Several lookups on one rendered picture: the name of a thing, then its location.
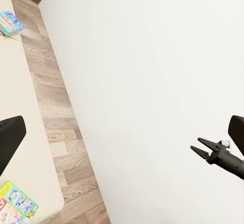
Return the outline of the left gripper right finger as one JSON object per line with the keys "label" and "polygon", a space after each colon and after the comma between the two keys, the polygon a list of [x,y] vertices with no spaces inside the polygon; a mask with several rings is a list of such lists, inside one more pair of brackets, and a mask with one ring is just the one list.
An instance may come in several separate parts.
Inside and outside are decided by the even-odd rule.
{"label": "left gripper right finger", "polygon": [[228,134],[244,156],[244,117],[232,115]]}

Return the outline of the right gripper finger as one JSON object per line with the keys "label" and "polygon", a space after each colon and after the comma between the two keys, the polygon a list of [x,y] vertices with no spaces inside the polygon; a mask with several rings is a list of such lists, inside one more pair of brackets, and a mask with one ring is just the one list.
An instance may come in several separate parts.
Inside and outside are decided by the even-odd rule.
{"label": "right gripper finger", "polygon": [[194,150],[199,156],[201,156],[203,159],[205,159],[207,162],[210,161],[209,157],[209,153],[204,151],[204,150],[201,150],[195,146],[191,146],[190,147],[192,150]]}
{"label": "right gripper finger", "polygon": [[202,144],[204,144],[205,146],[207,146],[209,149],[211,149],[214,152],[220,152],[222,145],[215,143],[213,141],[210,140],[206,140],[203,138],[198,138],[198,141],[201,142]]}

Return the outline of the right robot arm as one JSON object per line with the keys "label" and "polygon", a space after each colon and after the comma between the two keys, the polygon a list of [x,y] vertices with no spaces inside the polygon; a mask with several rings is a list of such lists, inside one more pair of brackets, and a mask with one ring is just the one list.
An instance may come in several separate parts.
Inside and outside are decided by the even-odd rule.
{"label": "right robot arm", "polygon": [[198,141],[212,150],[211,155],[195,146],[191,146],[190,148],[205,159],[208,164],[216,164],[244,180],[244,161],[230,153],[232,151],[231,140],[220,140],[218,143],[215,143],[210,140],[198,138]]}

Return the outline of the board game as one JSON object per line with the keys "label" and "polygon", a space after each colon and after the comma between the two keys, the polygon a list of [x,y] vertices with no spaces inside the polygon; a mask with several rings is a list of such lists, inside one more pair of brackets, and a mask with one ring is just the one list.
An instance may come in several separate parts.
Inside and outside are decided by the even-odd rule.
{"label": "board game", "polygon": [[0,187],[0,224],[28,224],[39,205],[13,182]]}
{"label": "board game", "polygon": [[7,36],[20,32],[25,27],[10,11],[0,12],[0,30]]}

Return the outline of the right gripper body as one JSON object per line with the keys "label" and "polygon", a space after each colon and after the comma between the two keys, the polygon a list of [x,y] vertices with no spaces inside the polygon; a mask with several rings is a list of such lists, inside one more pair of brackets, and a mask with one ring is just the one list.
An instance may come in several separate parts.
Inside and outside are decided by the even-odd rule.
{"label": "right gripper body", "polygon": [[210,165],[216,164],[221,168],[227,170],[230,173],[236,171],[237,167],[240,164],[240,158],[236,157],[235,155],[231,154],[230,152],[226,151],[227,146],[222,145],[220,152],[212,151],[207,163]]}

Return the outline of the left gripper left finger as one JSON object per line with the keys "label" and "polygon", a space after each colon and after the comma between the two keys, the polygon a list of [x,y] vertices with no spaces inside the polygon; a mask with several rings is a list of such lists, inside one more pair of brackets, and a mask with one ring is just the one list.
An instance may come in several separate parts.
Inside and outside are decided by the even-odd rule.
{"label": "left gripper left finger", "polygon": [[0,176],[26,136],[22,115],[0,121]]}

